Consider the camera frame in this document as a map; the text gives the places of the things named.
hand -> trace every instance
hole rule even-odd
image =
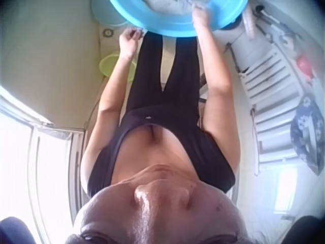
[[[136,27],[127,28],[120,36],[120,57],[132,60],[138,50],[143,32]]]
[[[205,7],[193,6],[193,25],[195,29],[208,28],[210,25],[210,13]]]

woman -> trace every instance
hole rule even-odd
[[[77,234],[67,243],[250,243],[225,195],[240,161],[231,78],[209,14],[194,8],[192,15],[209,87],[203,129],[197,126],[197,39],[177,39],[161,91],[163,39],[153,33],[144,37],[119,124],[128,70],[142,37],[139,29],[127,29],[81,164],[82,186],[92,199],[78,213]]]

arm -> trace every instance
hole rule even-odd
[[[81,161],[81,185],[85,192],[99,153],[108,145],[119,125],[128,72],[141,35],[141,30],[129,28],[120,36],[120,57],[102,93],[97,121]]]
[[[198,34],[208,84],[203,129],[211,134],[236,173],[240,162],[240,142],[231,76],[209,28],[208,12],[194,8],[193,23]]]

sleeveless top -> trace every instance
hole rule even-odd
[[[117,155],[126,135],[140,126],[149,125],[161,126],[178,138],[201,181],[224,193],[235,184],[235,175],[212,136],[197,126],[193,116],[164,104],[135,109],[123,117],[92,169],[87,186],[90,198],[111,184]]]

red object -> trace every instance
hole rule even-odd
[[[314,78],[312,67],[309,63],[309,60],[305,55],[301,55],[297,61],[296,64],[298,68],[303,72],[305,75],[307,75],[310,79]]]

